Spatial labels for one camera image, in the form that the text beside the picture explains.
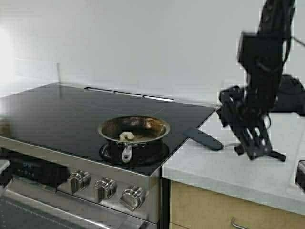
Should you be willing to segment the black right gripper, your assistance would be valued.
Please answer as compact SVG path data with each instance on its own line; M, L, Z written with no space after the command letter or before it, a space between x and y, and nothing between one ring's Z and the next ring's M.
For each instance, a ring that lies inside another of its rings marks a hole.
M222 126L229 126L239 140L234 151L240 156L247 153L250 160L273 156L273 149L264 119L251 112L244 103L244 88L233 86L219 93L219 119Z

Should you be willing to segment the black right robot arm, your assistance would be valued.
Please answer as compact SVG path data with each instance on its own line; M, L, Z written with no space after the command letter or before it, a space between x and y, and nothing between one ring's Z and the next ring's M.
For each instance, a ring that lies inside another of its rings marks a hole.
M246 86L219 92L217 114L239 140L238 155L250 160L268 156L284 162L286 156L272 149L264 118L273 109L281 84L283 67L291 49L293 0L267 0L257 32L241 33L237 59L245 69Z

